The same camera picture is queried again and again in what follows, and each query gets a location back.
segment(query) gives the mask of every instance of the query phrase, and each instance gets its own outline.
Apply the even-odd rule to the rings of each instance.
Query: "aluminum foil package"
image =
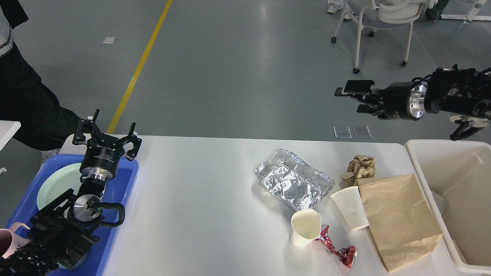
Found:
[[[332,245],[331,239],[327,235],[327,231],[329,231],[329,225],[327,225],[324,230],[321,231],[321,235],[319,238],[315,239],[316,241],[321,241],[326,247],[326,250],[339,258],[339,261],[343,263],[348,268],[353,267],[356,258],[356,247],[349,246],[347,248],[343,248],[341,250],[336,250]]]
[[[254,172],[272,195],[284,199],[295,211],[311,208],[334,187],[329,175],[284,148],[277,149]]]

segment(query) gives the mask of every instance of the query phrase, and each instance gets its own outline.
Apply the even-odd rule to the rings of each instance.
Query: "pink mug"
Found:
[[[6,259],[29,241],[15,233],[15,231],[17,231],[17,229],[19,229],[21,226],[27,230],[30,229],[29,226],[22,222],[12,224],[9,229],[0,229],[0,254],[3,258]]]

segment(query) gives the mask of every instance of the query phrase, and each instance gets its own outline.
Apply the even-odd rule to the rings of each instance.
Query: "blue plastic tray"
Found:
[[[21,202],[17,205],[14,213],[10,217],[5,226],[8,228],[16,221],[24,222],[29,227],[32,225],[29,223],[30,218],[34,216],[39,210],[37,209],[37,194],[39,189],[43,185],[44,181],[60,168],[82,162],[83,155],[78,154],[58,154],[50,157],[42,166],[39,172],[36,174],[31,185],[27,189],[27,192],[22,197]],[[106,192],[104,194],[104,202],[119,202],[126,205],[128,198],[130,197],[133,184],[136,179],[136,172],[138,171],[138,163],[136,160],[128,161],[121,158],[116,172],[116,177],[109,180],[106,185]],[[115,210],[107,210],[104,212],[105,221],[117,221],[117,212]],[[101,238],[90,250],[88,259],[80,267],[73,270],[57,269],[50,273],[50,276],[70,275],[70,276],[100,276],[104,271],[104,267],[109,258],[109,254],[112,248],[112,243],[116,236],[116,228],[105,228],[99,226],[94,231],[93,235]],[[21,236],[25,237],[27,230],[23,229],[19,232]]]

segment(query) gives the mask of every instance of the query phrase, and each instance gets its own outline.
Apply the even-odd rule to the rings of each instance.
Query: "red candy wrapper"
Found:
[[[321,241],[324,246],[326,247],[326,250],[328,252],[331,252],[332,254],[338,256],[339,260],[348,268],[351,268],[353,266],[353,263],[355,262],[355,257],[356,257],[356,247],[350,246],[348,248],[343,248],[341,250],[336,250],[334,246],[332,245],[331,239],[327,235],[327,231],[329,230],[329,225],[327,225],[324,230],[321,231],[321,236],[317,239],[316,241]]]

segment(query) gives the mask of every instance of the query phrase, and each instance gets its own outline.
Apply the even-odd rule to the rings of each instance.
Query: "white paper cup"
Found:
[[[344,218],[349,230],[365,228],[369,225],[358,186],[352,186],[331,195],[332,201]]]
[[[28,242],[27,239],[17,235],[15,231],[19,229],[19,227],[24,227],[25,229],[30,229],[27,225],[22,222],[16,222],[12,224],[9,229],[2,228],[0,229],[0,254],[3,258],[7,258],[12,255],[17,249],[26,245]]]
[[[321,215],[312,209],[295,212],[292,216],[290,239],[298,247],[303,247],[321,233]]]

